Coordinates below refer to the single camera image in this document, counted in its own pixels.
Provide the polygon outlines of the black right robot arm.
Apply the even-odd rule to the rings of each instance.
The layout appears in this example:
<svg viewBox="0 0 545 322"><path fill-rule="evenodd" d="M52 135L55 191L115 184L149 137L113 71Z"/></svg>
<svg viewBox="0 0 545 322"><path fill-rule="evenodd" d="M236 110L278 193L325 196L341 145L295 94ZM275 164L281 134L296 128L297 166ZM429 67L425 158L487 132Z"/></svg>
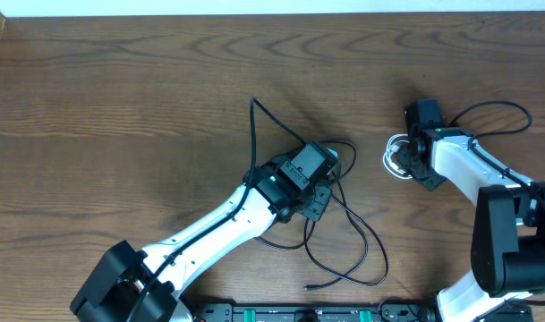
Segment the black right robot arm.
<svg viewBox="0 0 545 322"><path fill-rule="evenodd" d="M420 321L530 321L545 307L545 182L498 161L472 134L445 123L439 103L404 109L403 178L428 191L452 182L475 206L471 270L416 313Z"/></svg>

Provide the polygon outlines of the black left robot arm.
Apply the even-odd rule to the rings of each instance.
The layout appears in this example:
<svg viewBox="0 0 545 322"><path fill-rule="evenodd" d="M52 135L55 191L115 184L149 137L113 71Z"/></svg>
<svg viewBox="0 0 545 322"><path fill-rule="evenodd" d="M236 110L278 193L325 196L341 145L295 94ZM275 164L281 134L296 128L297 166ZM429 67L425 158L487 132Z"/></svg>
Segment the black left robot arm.
<svg viewBox="0 0 545 322"><path fill-rule="evenodd" d="M317 142L250 170L219 207L163 241L135 250L120 241L107 250L72 299L80 321L191 321L183 291L242 243L299 212L325 211L337 153Z"/></svg>

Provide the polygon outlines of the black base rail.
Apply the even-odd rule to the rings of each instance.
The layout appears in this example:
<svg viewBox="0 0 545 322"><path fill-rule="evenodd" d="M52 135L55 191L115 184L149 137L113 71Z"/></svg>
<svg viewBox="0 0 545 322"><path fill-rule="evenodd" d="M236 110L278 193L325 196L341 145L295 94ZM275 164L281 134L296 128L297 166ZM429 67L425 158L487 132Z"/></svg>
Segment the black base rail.
<svg viewBox="0 0 545 322"><path fill-rule="evenodd" d="M369 305L240 305L205 303L192 310L194 322L440 322L429 305L383 301Z"/></svg>

